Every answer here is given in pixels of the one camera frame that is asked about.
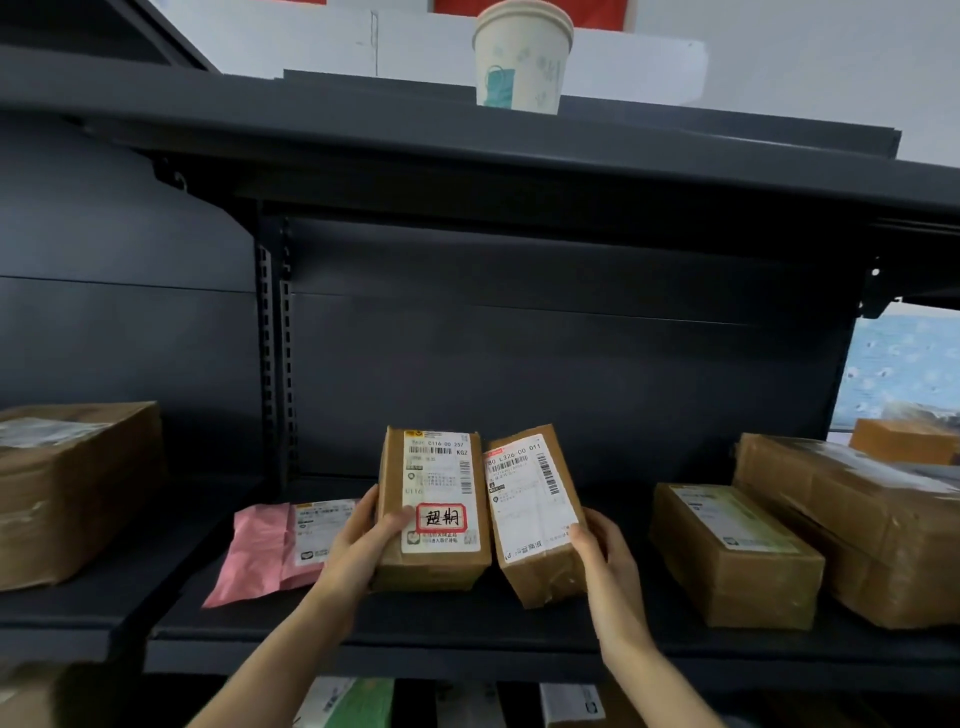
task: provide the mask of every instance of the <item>white wall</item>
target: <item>white wall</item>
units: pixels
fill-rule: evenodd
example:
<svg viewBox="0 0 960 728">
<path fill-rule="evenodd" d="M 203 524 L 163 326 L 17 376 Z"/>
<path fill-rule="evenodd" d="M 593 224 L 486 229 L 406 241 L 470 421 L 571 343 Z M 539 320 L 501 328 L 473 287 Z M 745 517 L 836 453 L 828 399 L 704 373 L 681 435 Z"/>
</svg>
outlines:
<svg viewBox="0 0 960 728">
<path fill-rule="evenodd" d="M 710 52 L 696 106 L 897 127 L 901 159 L 960 166 L 955 0 L 632 0 L 637 31 Z"/>
<path fill-rule="evenodd" d="M 224 73 L 276 78 L 288 68 L 474 84 L 472 17 L 391 9 L 424 0 L 330 1 L 152 0 Z M 564 93 L 683 104 L 703 91 L 707 63 L 695 40 L 578 29 Z"/>
<path fill-rule="evenodd" d="M 272 0 L 151 0 L 224 73 L 273 79 L 283 69 L 373 76 L 369 10 Z"/>
<path fill-rule="evenodd" d="M 359 8 L 423 0 L 152 1 L 218 67 L 272 78 L 284 67 L 376 74 L 376 21 Z M 435 31 L 419 18 L 416 40 L 393 34 L 380 75 L 469 83 L 465 56 L 452 55 L 468 51 L 451 45 L 465 20 L 434 16 Z M 578 32 L 564 91 L 892 126 L 900 158 L 960 166 L 956 0 L 630 0 L 627 20 L 652 43 L 689 38 L 690 51 L 651 56 L 629 37 Z"/>
</svg>

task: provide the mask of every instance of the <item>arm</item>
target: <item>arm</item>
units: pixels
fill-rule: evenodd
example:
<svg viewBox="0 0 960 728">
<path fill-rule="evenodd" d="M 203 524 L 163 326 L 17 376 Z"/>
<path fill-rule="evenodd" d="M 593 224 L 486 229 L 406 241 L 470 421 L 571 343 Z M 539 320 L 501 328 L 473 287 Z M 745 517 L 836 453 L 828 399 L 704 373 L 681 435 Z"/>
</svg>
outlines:
<svg viewBox="0 0 960 728">
<path fill-rule="evenodd" d="M 324 656 L 349 634 L 383 547 L 412 516 L 393 513 L 370 528 L 376 495 L 374 485 L 334 540 L 317 583 L 188 728 L 293 724 Z"/>
<path fill-rule="evenodd" d="M 593 533 L 574 525 L 570 540 L 584 562 L 590 616 L 613 679 L 649 728 L 723 728 L 716 713 L 654 645 L 636 561 L 620 529 L 596 511 L 585 511 Z"/>
</svg>

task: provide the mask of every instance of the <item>left hand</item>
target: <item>left hand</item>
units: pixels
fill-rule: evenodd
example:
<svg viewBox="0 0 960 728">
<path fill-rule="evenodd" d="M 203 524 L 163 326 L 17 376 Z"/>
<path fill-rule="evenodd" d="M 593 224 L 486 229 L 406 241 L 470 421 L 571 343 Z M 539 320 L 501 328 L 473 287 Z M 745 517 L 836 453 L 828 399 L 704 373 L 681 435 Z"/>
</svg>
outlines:
<svg viewBox="0 0 960 728">
<path fill-rule="evenodd" d="M 330 546 L 320 578 L 304 600 L 319 599 L 328 606 L 332 603 L 344 621 L 341 639 L 352 628 L 353 613 L 369 589 L 384 547 L 414 515 L 414 509 L 406 506 L 371 527 L 378 492 L 379 487 L 374 485 L 357 503 Z"/>
</svg>

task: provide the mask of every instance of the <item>red-outlined sticker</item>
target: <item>red-outlined sticker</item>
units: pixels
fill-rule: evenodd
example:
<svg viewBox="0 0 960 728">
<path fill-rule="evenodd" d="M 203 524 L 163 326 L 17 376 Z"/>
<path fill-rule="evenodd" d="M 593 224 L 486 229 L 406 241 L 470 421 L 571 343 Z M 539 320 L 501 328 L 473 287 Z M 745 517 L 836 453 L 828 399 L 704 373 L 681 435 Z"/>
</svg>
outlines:
<svg viewBox="0 0 960 728">
<path fill-rule="evenodd" d="M 464 533 L 467 507 L 463 503 L 421 503 L 417 506 L 417 533 Z"/>
</svg>

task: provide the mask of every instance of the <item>hand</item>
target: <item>hand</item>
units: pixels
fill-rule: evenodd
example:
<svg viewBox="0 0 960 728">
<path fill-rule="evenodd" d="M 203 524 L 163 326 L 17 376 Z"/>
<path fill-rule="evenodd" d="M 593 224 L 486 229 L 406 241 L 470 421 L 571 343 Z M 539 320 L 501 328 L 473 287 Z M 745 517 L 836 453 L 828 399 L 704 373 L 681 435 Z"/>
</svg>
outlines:
<svg viewBox="0 0 960 728">
<path fill-rule="evenodd" d="M 570 542 L 584 562 L 593 629 L 609 666 L 618 647 L 654 649 L 654 643 L 643 611 L 639 570 L 623 534 L 606 516 L 589 508 L 584 514 L 589 530 L 570 526 Z"/>
<path fill-rule="evenodd" d="M 332 604 L 343 620 L 341 639 L 352 628 L 353 613 L 369 589 L 384 547 L 414 515 L 414 509 L 406 506 L 387 514 L 371 527 L 378 492 L 379 487 L 374 485 L 357 503 L 333 540 L 324 570 L 307 595 L 307 599 L 323 601 L 327 606 Z"/>
</svg>

